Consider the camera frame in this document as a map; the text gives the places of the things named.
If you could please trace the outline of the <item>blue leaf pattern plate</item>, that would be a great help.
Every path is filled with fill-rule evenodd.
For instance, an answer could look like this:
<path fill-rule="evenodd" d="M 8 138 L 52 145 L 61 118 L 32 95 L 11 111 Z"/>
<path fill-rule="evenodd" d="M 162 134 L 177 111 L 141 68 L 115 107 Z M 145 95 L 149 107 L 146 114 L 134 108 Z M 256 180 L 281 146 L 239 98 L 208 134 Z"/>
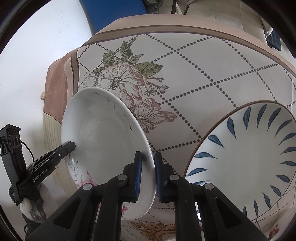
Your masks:
<path fill-rule="evenodd" d="M 212 183 L 250 220 L 267 213 L 295 176 L 295 118 L 272 101 L 247 104 L 205 135 L 185 178 Z"/>

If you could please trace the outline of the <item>plain white plate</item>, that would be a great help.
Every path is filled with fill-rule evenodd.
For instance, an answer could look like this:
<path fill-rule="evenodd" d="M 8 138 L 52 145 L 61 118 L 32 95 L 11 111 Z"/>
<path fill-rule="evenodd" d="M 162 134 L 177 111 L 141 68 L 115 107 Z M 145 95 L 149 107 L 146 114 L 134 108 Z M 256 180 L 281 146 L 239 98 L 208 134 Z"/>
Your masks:
<path fill-rule="evenodd" d="M 65 161 L 78 187 L 108 182 L 141 152 L 139 198 L 135 203 L 123 203 L 122 219 L 138 219 L 149 211 L 156 195 L 152 151 L 140 124 L 119 98 L 98 87 L 77 92 L 62 120 L 61 142 L 67 141 L 76 145 Z"/>

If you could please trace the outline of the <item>floral checked tablecloth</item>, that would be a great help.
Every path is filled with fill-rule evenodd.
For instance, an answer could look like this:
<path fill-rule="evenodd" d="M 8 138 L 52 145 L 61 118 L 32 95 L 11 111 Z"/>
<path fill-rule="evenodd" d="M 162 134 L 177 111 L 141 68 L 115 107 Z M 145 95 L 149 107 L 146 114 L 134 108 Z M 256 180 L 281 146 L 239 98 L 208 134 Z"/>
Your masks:
<path fill-rule="evenodd" d="M 194 16 L 131 16 L 114 21 L 82 46 L 54 61 L 44 92 L 48 149 L 61 142 L 64 112 L 87 87 L 114 94 L 132 112 L 152 154 L 185 178 L 205 135 L 236 109 L 277 102 L 295 118 L 295 68 L 255 37 Z M 65 159 L 55 180 L 71 196 L 74 183 Z M 295 230 L 295 176 L 282 198 L 251 222 L 282 240 Z"/>

